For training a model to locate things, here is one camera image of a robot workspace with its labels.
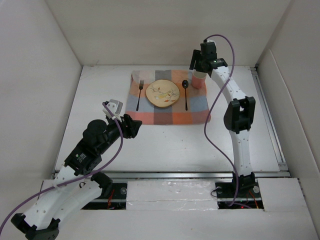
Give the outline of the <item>beige floral ceramic plate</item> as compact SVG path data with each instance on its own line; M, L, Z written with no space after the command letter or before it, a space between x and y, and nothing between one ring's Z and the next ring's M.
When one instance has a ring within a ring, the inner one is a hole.
M153 106L168 108L179 100L180 90L172 81L159 79L146 88L145 96Z

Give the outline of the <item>checkered orange blue cloth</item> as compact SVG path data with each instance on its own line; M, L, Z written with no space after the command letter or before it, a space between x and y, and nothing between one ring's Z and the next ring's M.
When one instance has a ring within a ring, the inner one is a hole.
M134 120L140 120L144 125L194 125L205 123L209 105L206 84L201 89L192 86L192 71L190 70L134 70L130 77L130 89L126 102L125 113ZM144 81L141 91L139 110L136 106L139 97L139 82ZM180 91L177 103L166 108L152 105L146 97L147 87L157 80L169 80L175 83ZM182 81L188 80L187 105L185 110L185 90Z

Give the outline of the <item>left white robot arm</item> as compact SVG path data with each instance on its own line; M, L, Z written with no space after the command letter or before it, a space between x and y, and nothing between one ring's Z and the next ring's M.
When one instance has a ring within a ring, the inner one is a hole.
M135 138L141 125L142 121L128 114L119 120L108 117L91 121L52 180L50 190L43 192L29 210L16 213L11 223L28 240L56 239L68 216L93 199L111 194L113 181L94 169L117 139Z

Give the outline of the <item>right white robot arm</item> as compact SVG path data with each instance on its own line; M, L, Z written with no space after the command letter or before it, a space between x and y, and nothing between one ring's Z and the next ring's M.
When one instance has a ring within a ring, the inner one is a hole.
M216 44L212 40L204 40L200 50L193 51L189 69L197 74L208 74L228 103L223 123L230 133L233 147L231 191L235 196L243 197L256 183L249 147L256 100L240 89L233 79L234 67L228 69L226 61L218 58Z

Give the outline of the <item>pink ceramic cup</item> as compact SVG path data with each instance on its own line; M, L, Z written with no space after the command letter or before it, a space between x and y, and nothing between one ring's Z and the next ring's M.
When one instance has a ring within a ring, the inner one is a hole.
M191 85L196 89L201 89L205 85L207 74L204 72L193 70Z

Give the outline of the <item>black metal spoon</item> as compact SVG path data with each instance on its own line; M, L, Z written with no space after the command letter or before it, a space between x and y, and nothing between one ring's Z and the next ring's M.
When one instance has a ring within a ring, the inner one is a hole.
M187 89L188 89L188 86L189 86L189 82L188 80L183 80L182 81L182 87L184 89L184 97L185 97L185 110L187 111L188 110L188 103L187 103Z

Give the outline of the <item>black metal fork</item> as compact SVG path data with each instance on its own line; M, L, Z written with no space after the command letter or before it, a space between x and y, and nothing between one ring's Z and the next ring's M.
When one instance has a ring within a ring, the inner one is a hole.
M138 95L138 101L137 101L137 105L136 105L136 111L139 110L139 106L140 106L140 98L141 98L141 92L144 88L144 81L143 80L140 80L139 81L139 86L138 86L138 89L139 89L139 95Z

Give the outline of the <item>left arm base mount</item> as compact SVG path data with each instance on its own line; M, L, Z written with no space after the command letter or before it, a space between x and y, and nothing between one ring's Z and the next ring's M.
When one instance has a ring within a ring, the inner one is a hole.
M125 182L114 183L107 196L100 196L88 204L83 210L125 210L127 202L128 184Z

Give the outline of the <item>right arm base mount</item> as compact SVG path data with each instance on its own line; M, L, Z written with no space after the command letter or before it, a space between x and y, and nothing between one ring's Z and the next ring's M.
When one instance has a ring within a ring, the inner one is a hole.
M218 209L264 209L258 182L247 189L239 189L236 198L235 190L231 182L215 183L210 194L217 199Z

